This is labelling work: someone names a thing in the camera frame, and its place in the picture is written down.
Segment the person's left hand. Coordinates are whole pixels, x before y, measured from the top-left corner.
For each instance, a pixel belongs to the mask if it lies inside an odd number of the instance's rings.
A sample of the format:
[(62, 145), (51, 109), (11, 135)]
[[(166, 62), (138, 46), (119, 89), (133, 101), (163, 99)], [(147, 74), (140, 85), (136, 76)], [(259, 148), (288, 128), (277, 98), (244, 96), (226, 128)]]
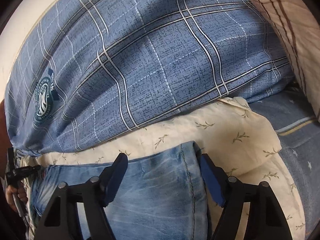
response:
[(23, 183), (21, 181), (18, 181), (17, 186), (18, 188), (12, 185), (8, 185), (7, 188), (5, 189), (5, 197), (6, 197), (7, 203), (15, 212), (18, 212), (18, 210), (14, 202), (14, 196), (17, 196), (23, 204), (27, 204), (28, 202), (27, 193), (25, 191)]

